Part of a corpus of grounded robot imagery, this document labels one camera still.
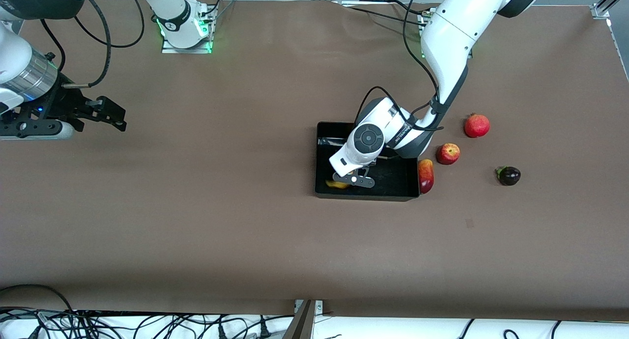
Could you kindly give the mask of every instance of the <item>power cord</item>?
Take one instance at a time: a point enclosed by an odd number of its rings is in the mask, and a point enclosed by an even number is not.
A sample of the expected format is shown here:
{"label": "power cord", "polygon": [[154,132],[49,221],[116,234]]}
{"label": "power cord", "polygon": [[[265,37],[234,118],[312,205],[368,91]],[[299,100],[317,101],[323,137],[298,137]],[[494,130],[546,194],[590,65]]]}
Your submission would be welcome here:
{"label": "power cord", "polygon": [[[404,8],[404,10],[408,10],[409,8],[411,8],[411,4],[408,4],[408,6],[407,6],[406,3],[403,3],[402,1],[399,1],[399,0],[387,0],[387,2],[397,3],[398,5],[402,6]],[[422,11],[417,11],[417,10],[411,9],[409,12],[411,12],[411,14],[415,14],[415,15],[422,15]]]}
{"label": "power cord", "polygon": [[[133,41],[132,43],[123,44],[123,45],[112,44],[112,48],[129,48],[129,47],[135,46],[135,44],[137,44],[140,41],[140,39],[142,39],[142,37],[144,36],[144,12],[142,12],[142,7],[140,7],[139,1],[138,0],[133,0],[133,1],[135,1],[135,6],[137,6],[138,12],[140,13],[140,23],[142,24],[142,29],[140,30],[140,35],[138,35],[138,38],[135,41]],[[97,41],[98,43],[107,45],[106,42],[101,41],[101,39],[96,37],[96,35],[92,34],[92,32],[90,32],[87,28],[85,28],[83,23],[81,23],[81,20],[79,20],[79,17],[74,16],[74,21],[76,21],[77,24],[79,24],[79,27],[81,27],[81,29],[83,30],[83,32],[87,33],[90,37],[92,37],[92,39],[94,39],[94,41]]]}
{"label": "power cord", "polygon": [[61,62],[59,63],[59,68],[57,68],[57,70],[61,71],[61,70],[63,70],[63,67],[65,66],[65,50],[63,50],[63,47],[61,46],[61,43],[59,43],[59,41],[57,41],[57,37],[55,37],[53,32],[48,27],[48,24],[46,23],[46,20],[45,19],[41,19],[40,22],[41,22],[41,25],[43,26],[45,32],[48,33],[50,39],[52,39],[52,41],[55,43],[55,45],[59,49],[59,52],[61,54]]}
{"label": "power cord", "polygon": [[415,25],[418,25],[418,26],[426,26],[426,24],[420,24],[420,23],[417,23],[415,21],[410,21],[410,20],[406,20],[405,21],[403,19],[398,19],[397,17],[381,14],[379,12],[373,12],[373,11],[370,11],[370,10],[365,10],[364,8],[358,8],[358,7],[353,7],[353,6],[350,6],[348,8],[351,8],[352,10],[356,10],[356,11],[360,11],[360,12],[367,12],[368,14],[377,15],[377,16],[380,16],[380,17],[386,17],[387,19],[392,19],[392,20],[395,20],[395,21],[399,21],[401,23],[415,24]]}
{"label": "power cord", "polygon": [[[389,99],[391,100],[391,102],[393,103],[393,107],[395,107],[395,109],[398,111],[399,115],[402,117],[402,119],[404,119],[404,122],[406,124],[408,124],[410,126],[411,129],[415,129],[415,130],[419,130],[419,131],[438,131],[438,130],[442,130],[443,127],[440,126],[438,128],[422,128],[420,126],[416,126],[415,123],[410,122],[403,114],[402,114],[402,108],[400,108],[400,106],[398,106],[398,103],[395,101],[395,99],[393,99],[393,96],[391,96],[391,94],[385,90],[384,88],[382,88],[381,86],[373,86],[365,95],[365,97],[362,99],[362,102],[360,103],[360,106],[358,108],[358,112],[356,113],[356,118],[354,119],[354,124],[358,124],[358,117],[360,115],[360,111],[362,111],[362,106],[365,104],[365,102],[367,101],[367,98],[369,97],[369,95],[371,94],[371,92],[373,92],[373,90],[380,90],[382,92],[384,92],[385,95],[387,95],[387,97],[389,97]],[[427,106],[429,106],[430,102],[427,104],[424,104],[423,106],[419,107],[418,109],[415,109],[413,111],[413,113],[415,113],[416,111],[422,109],[422,108],[426,108]]]}
{"label": "power cord", "polygon": [[[560,323],[561,321],[557,321],[552,326],[552,330],[550,330],[550,339],[555,339],[555,332],[557,331],[557,327],[559,326]],[[519,336],[517,336],[517,333],[510,329],[505,329],[505,331],[503,332],[503,339],[509,339],[507,337],[507,334],[513,334],[513,337],[515,337],[515,339],[519,339]]]}
{"label": "power cord", "polygon": [[513,337],[515,337],[515,339],[519,339],[519,337],[517,336],[517,333],[513,332],[513,330],[510,330],[510,329],[505,329],[505,331],[503,332],[503,339],[509,339],[507,337],[507,334],[509,333],[513,334]]}
{"label": "power cord", "polygon": [[560,323],[561,321],[557,321],[557,323],[552,326],[552,330],[550,331],[550,339],[555,339],[555,331],[557,330],[557,327],[560,325]]}
{"label": "power cord", "polygon": [[58,292],[57,290],[55,290],[54,288],[47,286],[47,285],[40,285],[39,283],[21,283],[19,285],[13,285],[13,286],[7,286],[4,287],[2,289],[0,289],[0,293],[5,292],[5,291],[9,291],[9,290],[15,290],[15,289],[25,289],[28,287],[34,287],[37,289],[44,289],[44,290],[48,290],[52,293],[54,293],[55,295],[57,295],[57,297],[59,297],[61,299],[61,301],[63,301],[63,304],[65,305],[65,307],[68,308],[68,311],[72,312],[72,306],[70,306],[70,303],[68,302],[68,299],[65,298],[65,296],[61,293]]}
{"label": "power cord", "polygon": [[474,323],[474,318],[470,319],[467,324],[465,325],[465,328],[463,328],[463,333],[461,333],[461,336],[458,337],[458,339],[465,339],[465,335],[467,335],[467,331],[470,329],[470,326],[472,325],[472,323]]}
{"label": "power cord", "polygon": [[[404,15],[404,22],[406,23],[407,19],[408,19],[408,14],[410,14],[411,12],[411,5],[413,3],[414,0],[409,1],[409,6],[406,8],[406,14]],[[426,74],[430,77],[430,81],[432,81],[432,84],[434,86],[434,94],[436,97],[439,97],[439,88],[436,84],[436,81],[434,80],[434,77],[432,75],[432,73],[430,72],[430,70],[426,67],[426,65],[424,63],[422,63],[417,56],[415,56],[415,53],[413,53],[413,51],[411,50],[411,48],[408,46],[408,41],[406,40],[406,24],[404,24],[404,26],[402,27],[402,38],[404,39],[404,46],[406,46],[406,50],[408,51],[408,53],[411,55],[411,57],[413,57],[413,59],[420,65],[422,66],[423,70],[426,72]]]}
{"label": "power cord", "polygon": [[65,84],[64,85],[65,88],[86,88],[86,87],[94,87],[100,84],[101,81],[103,81],[103,79],[105,78],[105,75],[107,75],[107,71],[110,68],[110,62],[112,61],[112,35],[110,34],[110,27],[107,25],[107,20],[105,19],[105,15],[103,15],[101,8],[98,7],[98,4],[96,3],[96,1],[94,0],[87,0],[87,1],[89,1],[89,3],[92,4],[92,7],[94,7],[94,10],[96,10],[98,17],[101,18],[101,22],[103,23],[103,30],[105,31],[105,41],[107,43],[107,55],[105,57],[105,64],[103,66],[103,71],[101,72],[101,75],[93,82],[90,82],[89,84]]}
{"label": "power cord", "polygon": [[271,336],[269,328],[267,328],[267,321],[264,316],[260,315],[260,339],[267,339]]}
{"label": "power cord", "polygon": [[[270,317],[265,319],[264,321],[272,321],[274,319],[280,319],[280,318],[288,318],[288,317],[294,317],[292,315],[286,315],[286,316],[275,316],[275,317]],[[237,339],[240,335],[242,335],[243,333],[245,334],[245,336],[243,337],[243,339],[245,337],[247,337],[247,333],[249,332],[250,329],[254,328],[255,326],[261,325],[262,321],[259,321],[257,323],[254,323],[250,326],[248,326],[247,328],[243,329],[242,331],[240,331],[238,334],[234,335],[231,339]]]}

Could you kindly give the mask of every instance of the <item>eggplant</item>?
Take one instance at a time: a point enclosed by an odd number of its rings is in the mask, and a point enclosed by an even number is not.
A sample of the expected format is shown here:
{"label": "eggplant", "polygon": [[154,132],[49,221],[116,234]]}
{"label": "eggplant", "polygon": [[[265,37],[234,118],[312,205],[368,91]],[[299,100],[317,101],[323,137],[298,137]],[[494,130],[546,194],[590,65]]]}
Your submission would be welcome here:
{"label": "eggplant", "polygon": [[511,166],[504,166],[496,171],[498,180],[502,185],[515,185],[521,176],[519,169]]}

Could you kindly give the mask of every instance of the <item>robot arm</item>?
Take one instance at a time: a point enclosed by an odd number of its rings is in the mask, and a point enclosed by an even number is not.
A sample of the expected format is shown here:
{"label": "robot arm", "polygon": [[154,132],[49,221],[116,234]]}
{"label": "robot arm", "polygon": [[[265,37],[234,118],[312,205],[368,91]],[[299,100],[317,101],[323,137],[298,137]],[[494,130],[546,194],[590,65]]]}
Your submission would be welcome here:
{"label": "robot arm", "polygon": [[[0,0],[0,21],[70,19],[85,0]],[[124,109],[107,97],[90,100],[54,64],[5,26],[0,26],[0,140],[67,139],[81,119],[124,131]]]}
{"label": "robot arm", "polygon": [[[0,0],[0,21],[71,19],[85,0]],[[146,0],[176,48],[197,44],[209,31],[210,12],[196,0]],[[126,129],[125,111],[107,97],[90,100],[38,50],[0,24],[0,140],[68,139],[81,119]]]}
{"label": "robot arm", "polygon": [[146,0],[164,38],[175,48],[190,48],[209,35],[207,22],[213,9],[197,0]]}
{"label": "robot arm", "polygon": [[[385,145],[403,158],[420,156],[427,148],[434,128],[463,85],[467,77],[469,52],[491,20],[496,14],[505,17],[520,14],[534,1],[445,0],[439,5],[422,34],[422,50],[438,83],[438,93],[430,103],[431,109],[422,119],[416,119],[403,108],[396,107],[389,98],[369,102],[360,113],[357,127],[350,133],[346,144],[330,158],[330,164],[336,171],[333,178],[348,182],[344,176],[375,161]],[[382,132],[382,143],[368,152],[359,148],[370,136],[366,135],[364,126]]]}

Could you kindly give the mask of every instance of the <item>metal bracket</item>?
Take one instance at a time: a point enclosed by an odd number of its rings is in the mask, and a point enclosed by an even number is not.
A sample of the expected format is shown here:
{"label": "metal bracket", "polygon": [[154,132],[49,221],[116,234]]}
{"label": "metal bracket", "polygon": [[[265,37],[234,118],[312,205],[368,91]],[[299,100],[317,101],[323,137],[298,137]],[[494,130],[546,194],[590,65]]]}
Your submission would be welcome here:
{"label": "metal bracket", "polygon": [[323,313],[323,301],[296,300],[293,317],[283,339],[312,339],[315,316]]}
{"label": "metal bracket", "polygon": [[604,20],[609,18],[609,11],[605,11],[603,13],[599,13],[598,4],[595,3],[590,6],[590,12],[592,12],[592,17],[595,20]]}
{"label": "metal bracket", "polygon": [[[304,300],[295,300],[295,313],[299,311],[303,303],[304,303]],[[314,306],[315,306],[315,309],[314,309],[315,316],[321,316],[323,314],[323,301],[316,300],[314,302]]]}
{"label": "metal bracket", "polygon": [[[359,175],[358,171],[365,170],[364,175]],[[337,182],[346,183],[349,185],[356,185],[357,187],[364,188],[373,188],[375,186],[375,180],[373,178],[368,177],[367,173],[369,173],[369,166],[365,166],[362,169],[356,169],[355,171],[351,171],[345,176],[339,176],[338,173],[334,173],[332,175],[332,180]]]}

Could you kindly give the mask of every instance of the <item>black cable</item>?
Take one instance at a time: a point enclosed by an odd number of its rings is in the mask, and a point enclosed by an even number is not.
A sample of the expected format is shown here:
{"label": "black cable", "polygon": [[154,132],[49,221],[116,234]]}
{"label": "black cable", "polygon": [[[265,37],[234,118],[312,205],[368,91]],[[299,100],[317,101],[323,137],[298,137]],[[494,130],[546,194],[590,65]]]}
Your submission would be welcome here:
{"label": "black cable", "polygon": [[157,334],[155,334],[155,336],[153,337],[153,339],[157,339],[157,337],[159,337],[159,335],[160,335],[160,334],[162,334],[162,332],[163,332],[164,330],[166,330],[168,327],[170,327],[170,326],[173,324],[173,322],[175,322],[175,321],[176,321],[175,316],[173,316],[173,320],[172,320],[172,321],[170,321],[170,322],[169,322],[169,323],[168,323],[168,324],[167,324],[164,328],[162,328],[162,330],[160,330],[159,332],[157,332]]}
{"label": "black cable", "polygon": [[155,318],[155,317],[157,317],[157,316],[146,317],[146,319],[143,319],[142,322],[140,322],[140,324],[136,328],[128,328],[128,327],[124,327],[124,326],[109,326],[109,325],[106,325],[106,326],[101,325],[101,326],[94,326],[94,327],[97,328],[97,329],[108,329],[108,330],[112,330],[112,329],[114,329],[114,330],[138,330],[140,328],[144,328],[144,327],[147,327],[147,326],[150,326],[150,325],[154,325],[155,323],[157,323],[157,322],[161,321],[162,319],[166,318],[166,316],[161,316],[161,317],[157,318],[155,321],[152,321],[150,323],[144,324],[144,322],[148,321],[151,318]]}
{"label": "black cable", "polygon": [[69,311],[72,311],[72,306],[70,306],[68,299],[66,299],[65,296],[61,292],[58,292],[57,290],[53,289],[52,287],[48,285],[40,285],[39,283],[21,283],[19,285],[12,285],[12,286],[7,286],[5,288],[2,288],[0,289],[0,292],[5,292],[9,290],[14,290],[14,289],[21,289],[25,287],[36,287],[38,289],[45,289],[54,293],[55,295],[57,295],[57,297],[61,299],[61,301],[63,301],[63,303],[65,304],[65,307],[67,307]]}
{"label": "black cable", "polygon": [[[382,92],[384,92],[385,95],[387,95],[387,97],[389,97],[389,99],[391,100],[391,102],[393,103],[393,107],[395,107],[395,109],[398,111],[399,115],[402,117],[402,119],[404,119],[404,122],[406,122],[406,124],[408,124],[410,126],[411,129],[415,129],[415,130],[419,130],[419,131],[438,131],[443,129],[442,126],[438,127],[438,128],[422,128],[420,126],[416,126],[415,123],[410,122],[403,114],[402,114],[402,108],[400,108],[400,106],[398,106],[398,103],[395,101],[395,99],[393,99],[393,96],[391,96],[391,94],[385,90],[384,88],[382,88],[381,86],[373,86],[365,95],[365,97],[362,99],[362,102],[360,103],[360,107],[358,108],[358,112],[356,113],[356,118],[354,119],[354,124],[358,124],[358,117],[360,115],[360,111],[362,111],[362,106],[365,104],[365,102],[367,101],[367,98],[369,97],[369,95],[371,94],[371,92],[373,92],[373,90],[380,90]],[[424,104],[423,106],[421,106],[420,108],[416,109],[413,112],[416,112],[417,110],[421,109],[421,108],[426,108],[428,105],[430,104]]]}
{"label": "black cable", "polygon": [[94,7],[94,10],[96,10],[96,13],[98,14],[98,17],[101,17],[101,22],[103,23],[103,30],[105,30],[105,41],[107,43],[107,55],[105,57],[105,64],[103,66],[103,72],[101,72],[101,75],[98,77],[98,79],[87,84],[88,87],[94,87],[100,84],[101,81],[103,81],[103,79],[105,78],[105,75],[107,75],[107,71],[110,68],[110,62],[112,61],[112,35],[110,34],[110,27],[107,25],[107,20],[105,19],[105,15],[103,15],[101,8],[98,7],[98,4],[96,3],[96,1],[94,0],[87,0],[87,1],[89,1],[89,3],[92,4],[92,6]]}
{"label": "black cable", "polygon": [[[30,316],[33,316],[33,317],[37,320],[37,323],[38,323],[38,325],[37,325],[37,327],[35,328],[35,330],[33,330],[33,333],[29,336],[29,339],[37,339],[37,338],[38,338],[38,333],[40,332],[40,330],[41,330],[41,329],[43,329],[43,330],[46,332],[46,335],[47,335],[48,339],[51,339],[51,337],[50,337],[50,331],[56,331],[56,330],[55,330],[55,329],[53,329],[53,328],[48,328],[48,327],[46,326],[46,324],[45,324],[45,323],[41,320],[41,318],[38,316],[38,314],[37,314],[37,310],[32,311],[32,310],[30,310],[30,309],[20,309],[20,311],[24,311],[25,313],[21,313],[21,314],[17,315],[18,317],[19,317],[19,316],[23,316],[23,315],[25,315],[25,314],[29,314]],[[56,322],[54,322],[54,321],[52,321],[52,323],[54,323],[54,325],[56,325],[56,326],[57,326],[57,328],[61,329],[61,327],[59,326],[59,324],[57,324],[57,323],[56,323]]]}
{"label": "black cable", "polygon": [[[135,46],[135,44],[137,44],[140,41],[140,39],[142,39],[142,37],[144,36],[144,12],[142,12],[142,8],[140,7],[140,2],[138,0],[133,0],[133,1],[135,1],[135,6],[137,6],[138,12],[140,13],[140,23],[142,23],[142,29],[140,30],[140,35],[138,35],[138,38],[132,43],[124,44],[120,46],[116,44],[112,44],[112,48],[129,48],[129,47]],[[101,39],[96,37],[96,35],[92,34],[92,32],[90,32],[87,28],[85,28],[85,26],[83,26],[83,23],[81,23],[81,20],[79,20],[79,17],[74,16],[74,21],[76,21],[77,24],[79,24],[79,27],[81,27],[81,29],[83,30],[83,32],[87,33],[90,37],[92,37],[94,41],[107,45],[106,42],[101,41]]]}
{"label": "black cable", "polygon": [[465,328],[463,329],[463,333],[461,333],[461,336],[458,337],[458,339],[465,339],[465,335],[467,334],[467,331],[470,329],[470,325],[472,325],[472,323],[474,322],[474,318],[470,319],[467,324],[465,325]]}
{"label": "black cable", "polygon": [[[276,316],[276,317],[267,318],[267,319],[265,319],[265,321],[267,321],[267,322],[268,322],[268,321],[272,321],[272,320],[274,320],[274,319],[279,319],[279,318],[288,318],[288,317],[294,317],[294,316],[292,316],[292,315],[290,315],[290,314],[289,314],[289,315],[287,315],[287,316]],[[247,332],[249,332],[249,330],[250,330],[251,328],[253,328],[253,327],[257,326],[257,325],[260,325],[260,323],[261,323],[261,321],[259,321],[259,322],[257,322],[257,323],[254,323],[253,325],[248,326],[247,328],[245,328],[245,329],[243,329],[242,331],[240,331],[240,333],[238,333],[238,334],[234,335],[231,339],[236,339],[236,338],[237,338],[237,337],[239,337],[242,333],[247,333]]]}
{"label": "black cable", "polygon": [[[411,12],[411,4],[413,3],[414,0],[409,1],[409,6],[406,9],[406,14],[404,15],[404,22],[406,23],[407,19],[408,19],[408,14]],[[406,50],[408,51],[408,53],[411,55],[411,57],[413,57],[413,59],[415,59],[415,61],[422,66],[422,68],[424,69],[424,71],[427,73],[427,75],[430,77],[430,81],[432,81],[432,84],[434,86],[434,94],[439,97],[439,89],[438,86],[436,84],[436,81],[434,81],[434,77],[432,75],[432,73],[430,72],[430,70],[426,67],[426,65],[424,63],[422,63],[417,56],[415,56],[415,54],[413,53],[413,51],[411,50],[411,48],[408,46],[408,41],[406,40],[406,24],[404,24],[404,26],[402,27],[402,38],[404,39],[404,46],[406,46]]]}
{"label": "black cable", "polygon": [[386,17],[387,19],[400,21],[401,23],[416,24],[418,26],[426,26],[426,24],[420,24],[420,23],[416,23],[415,21],[398,19],[397,17],[393,17],[393,16],[389,16],[389,15],[385,15],[385,14],[380,14],[379,12],[373,12],[373,11],[370,11],[370,10],[365,10],[364,8],[358,8],[358,7],[353,7],[353,6],[349,6],[348,8],[351,8],[352,10],[356,10],[356,11],[360,11],[360,12],[367,12],[368,14],[372,14],[372,15]]}
{"label": "black cable", "polygon": [[426,104],[422,104],[421,106],[418,106],[417,108],[415,108],[413,110],[413,112],[411,112],[411,115],[415,115],[415,113],[417,113],[417,111],[420,111],[420,110],[426,108],[427,106],[430,106],[430,102],[428,102]]}
{"label": "black cable", "polygon": [[557,327],[559,326],[560,323],[561,321],[557,321],[557,323],[555,323],[555,325],[552,326],[552,330],[550,331],[550,339],[555,339],[555,331],[557,330]]}
{"label": "black cable", "polygon": [[57,41],[57,37],[55,37],[55,35],[52,33],[52,31],[48,27],[48,24],[46,23],[46,20],[45,19],[41,19],[40,22],[41,22],[41,25],[43,26],[45,32],[48,33],[50,39],[52,39],[52,41],[55,43],[55,45],[59,49],[59,52],[61,54],[61,62],[59,63],[59,68],[57,68],[57,70],[61,71],[61,70],[63,70],[63,67],[65,66],[65,50],[63,50],[63,47],[61,46],[61,43],[59,43],[59,41]]}
{"label": "black cable", "polygon": [[197,339],[202,339],[203,335],[205,335],[205,332],[207,332],[209,330],[209,328],[211,328],[213,325],[215,325],[216,323],[219,323],[221,321],[221,319],[225,317],[224,314],[221,314],[215,321],[213,321],[212,323],[209,324],[209,326],[207,326],[203,332],[200,333],[200,335],[197,337]]}
{"label": "black cable", "polygon": [[139,332],[140,328],[142,328],[142,325],[144,324],[144,322],[148,321],[148,319],[149,319],[149,318],[150,318],[150,317],[146,317],[145,319],[143,319],[143,320],[140,322],[140,324],[138,325],[138,327],[135,329],[135,332],[133,332],[133,339],[136,339],[136,337],[138,336],[138,332]]}
{"label": "black cable", "polygon": [[[402,6],[404,8],[404,10],[408,10],[411,7],[411,4],[408,4],[408,6],[406,5],[406,3],[403,3],[402,1],[399,0],[387,0],[387,2],[390,3],[397,3],[398,5]],[[410,10],[411,14],[415,14],[415,15],[421,15],[422,11],[417,11],[417,10]]]}
{"label": "black cable", "polygon": [[510,329],[505,329],[505,331],[503,332],[503,339],[509,339],[509,338],[507,337],[507,334],[508,334],[508,333],[513,334],[513,336],[515,337],[515,339],[519,339],[519,337],[517,336],[517,333],[516,333],[516,332],[513,332],[513,330],[510,330]]}
{"label": "black cable", "polygon": [[260,339],[267,339],[271,336],[269,328],[267,327],[267,321],[264,316],[260,315]]}
{"label": "black cable", "polygon": [[188,317],[186,317],[186,316],[182,316],[182,317],[179,317],[176,321],[171,322],[171,327],[168,329],[168,332],[166,332],[166,335],[164,335],[164,339],[170,339],[170,337],[171,337],[171,335],[172,335],[173,331],[174,331],[174,330],[175,330],[178,326],[181,326],[181,327],[183,327],[183,328],[186,328],[187,330],[191,330],[191,331],[195,334],[195,337],[196,337],[197,335],[196,335],[196,332],[195,332],[194,330],[192,330],[191,328],[188,328],[187,326],[184,326],[184,325],[183,325],[184,321],[186,321],[186,318],[190,318],[190,317],[191,317],[191,316],[188,316]]}
{"label": "black cable", "polygon": [[211,10],[207,10],[206,12],[202,12],[200,15],[201,15],[201,16],[205,16],[205,15],[207,15],[207,14],[210,14],[210,13],[211,13],[211,12],[213,12],[214,10],[216,10],[216,8],[218,7],[218,3],[219,3],[220,1],[221,1],[221,0],[217,0],[217,1],[216,1],[216,3],[214,4],[214,7],[213,7]]}

